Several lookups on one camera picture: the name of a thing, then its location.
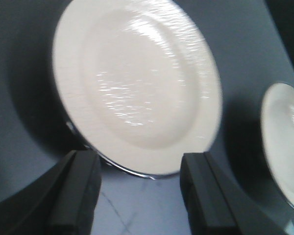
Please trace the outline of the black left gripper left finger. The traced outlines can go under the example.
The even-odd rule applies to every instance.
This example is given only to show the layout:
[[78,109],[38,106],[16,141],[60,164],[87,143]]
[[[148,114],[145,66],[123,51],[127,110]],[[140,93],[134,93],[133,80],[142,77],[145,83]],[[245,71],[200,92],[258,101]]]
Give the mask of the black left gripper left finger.
[[71,151],[0,202],[0,235],[89,235],[101,186],[99,155]]

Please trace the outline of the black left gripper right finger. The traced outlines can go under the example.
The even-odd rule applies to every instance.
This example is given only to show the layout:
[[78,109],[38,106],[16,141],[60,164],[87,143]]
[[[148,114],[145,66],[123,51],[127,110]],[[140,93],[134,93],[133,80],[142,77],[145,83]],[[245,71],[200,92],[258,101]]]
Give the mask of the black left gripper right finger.
[[284,235],[214,161],[209,152],[185,153],[180,189],[194,235]]

